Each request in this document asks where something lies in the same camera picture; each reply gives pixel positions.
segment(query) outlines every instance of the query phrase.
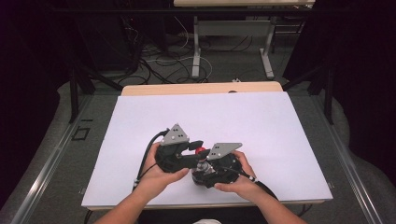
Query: person's left hand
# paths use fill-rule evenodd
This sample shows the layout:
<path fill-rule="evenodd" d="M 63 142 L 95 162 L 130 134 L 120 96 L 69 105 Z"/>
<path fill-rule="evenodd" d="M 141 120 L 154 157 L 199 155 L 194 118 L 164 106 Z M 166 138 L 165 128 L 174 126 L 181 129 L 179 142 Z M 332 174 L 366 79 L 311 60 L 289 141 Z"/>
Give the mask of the person's left hand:
<path fill-rule="evenodd" d="M 184 168 L 171 174 L 164 172 L 158 165 L 151 167 L 156 163 L 154 156 L 159 145 L 160 143 L 155 143 L 151 146 L 142 172 L 144 173 L 147 169 L 149 170 L 143 175 L 134 190 L 140 191 L 139 194 L 144 196 L 148 201 L 157 197 L 161 192 L 163 192 L 166 186 L 183 178 L 189 172 L 189 169 Z"/>

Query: black robotic device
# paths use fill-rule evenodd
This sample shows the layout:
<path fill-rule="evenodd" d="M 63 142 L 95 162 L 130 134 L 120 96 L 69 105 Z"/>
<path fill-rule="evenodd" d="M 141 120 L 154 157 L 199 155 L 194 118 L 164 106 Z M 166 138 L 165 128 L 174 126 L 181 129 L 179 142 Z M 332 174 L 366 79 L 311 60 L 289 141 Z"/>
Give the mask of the black robotic device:
<path fill-rule="evenodd" d="M 216 183 L 233 183 L 242 171 L 242 165 L 231 152 L 241 143 L 216 143 L 212 149 L 197 150 L 195 154 L 182 155 L 186 149 L 202 149 L 203 141 L 190 142 L 190 138 L 176 124 L 164 136 L 157 148 L 157 165 L 167 173 L 183 168 L 192 169 L 192 179 L 198 185 L 212 188 Z"/>

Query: black curtain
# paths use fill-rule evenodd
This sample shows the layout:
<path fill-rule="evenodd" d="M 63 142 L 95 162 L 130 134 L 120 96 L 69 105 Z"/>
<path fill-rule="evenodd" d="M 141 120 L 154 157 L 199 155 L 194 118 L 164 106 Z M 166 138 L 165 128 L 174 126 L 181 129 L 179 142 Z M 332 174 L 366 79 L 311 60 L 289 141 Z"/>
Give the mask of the black curtain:
<path fill-rule="evenodd" d="M 318 0 L 314 5 L 345 7 L 353 11 L 349 17 L 307 20 L 284 77 L 293 81 L 331 55 L 333 94 L 349 122 L 349 148 L 396 185 L 396 7 L 366 0 Z"/>
<path fill-rule="evenodd" d="M 0 4 L 0 206 L 19 183 L 59 104 L 67 69 L 32 1 Z"/>

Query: metal frame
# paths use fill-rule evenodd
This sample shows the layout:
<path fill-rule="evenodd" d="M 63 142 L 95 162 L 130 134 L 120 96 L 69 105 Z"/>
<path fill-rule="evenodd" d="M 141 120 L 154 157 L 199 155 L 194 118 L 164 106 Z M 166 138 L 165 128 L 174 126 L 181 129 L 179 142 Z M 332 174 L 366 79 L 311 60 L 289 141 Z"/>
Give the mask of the metal frame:
<path fill-rule="evenodd" d="M 75 132 L 76 128 L 78 127 L 78 121 L 81 115 L 88 105 L 90 104 L 92 99 L 91 95 L 86 95 L 81 102 L 81 113 L 78 114 L 77 119 L 75 122 L 70 123 L 64 135 L 61 138 L 59 144 L 53 149 L 49 158 L 47 159 L 46 163 L 41 169 L 40 174 L 38 175 L 35 183 L 30 188 L 29 193 L 27 194 L 26 198 L 23 200 L 20 208 L 18 209 L 15 217 L 12 219 L 11 224 L 23 224 L 28 223 L 30 216 L 33 214 L 35 207 L 37 206 L 38 201 L 40 201 L 41 196 L 44 193 L 44 190 L 47 188 L 47 185 L 52 178 L 52 175 L 55 173 L 55 170 L 60 163 L 62 156 L 65 152 L 65 147 L 69 142 L 72 134 Z"/>
<path fill-rule="evenodd" d="M 257 35 L 265 36 L 264 49 L 260 49 L 264 72 L 268 79 L 274 79 L 274 73 L 268 58 L 269 48 L 274 35 L 276 17 L 270 21 L 198 21 L 194 17 L 194 58 L 192 63 L 192 78 L 199 77 L 201 35 Z"/>
<path fill-rule="evenodd" d="M 54 8 L 48 7 L 50 12 L 57 15 L 87 16 L 87 15 L 130 15 L 136 17 L 158 16 L 310 16 L 310 17 L 345 17 L 354 12 L 351 8 L 240 8 L 240 7 L 198 7 L 198 8 Z"/>
<path fill-rule="evenodd" d="M 317 109 L 321 119 L 323 120 L 323 123 L 326 125 L 330 136 L 332 137 L 332 140 L 335 143 L 336 154 L 341 163 L 341 166 L 344 169 L 344 173 L 346 174 L 349 184 L 352 187 L 359 204 L 361 205 L 361 210 L 363 214 L 366 216 L 366 219 L 370 224 L 382 224 L 382 219 L 376 211 L 375 206 L 373 205 L 373 202 L 369 196 L 369 193 L 367 192 L 366 187 L 364 187 L 364 184 L 359 177 L 355 163 L 351 159 L 347 147 L 342 142 L 334 126 L 330 125 L 326 116 L 323 114 L 323 104 L 319 100 L 319 96 L 311 96 L 311 98 L 315 105 L 315 108 Z"/>

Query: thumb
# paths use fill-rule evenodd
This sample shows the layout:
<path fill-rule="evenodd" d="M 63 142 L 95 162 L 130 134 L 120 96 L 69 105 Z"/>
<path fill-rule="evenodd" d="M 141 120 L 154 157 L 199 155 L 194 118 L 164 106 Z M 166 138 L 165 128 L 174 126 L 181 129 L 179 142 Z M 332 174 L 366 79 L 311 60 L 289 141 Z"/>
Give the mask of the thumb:
<path fill-rule="evenodd" d="M 221 190 L 224 192 L 233 192 L 232 186 L 230 184 L 216 183 L 214 187 L 215 187 L 215 189 L 218 189 L 218 190 Z"/>
<path fill-rule="evenodd" d="M 184 168 L 172 174 L 172 182 L 178 181 L 189 173 L 189 169 Z"/>

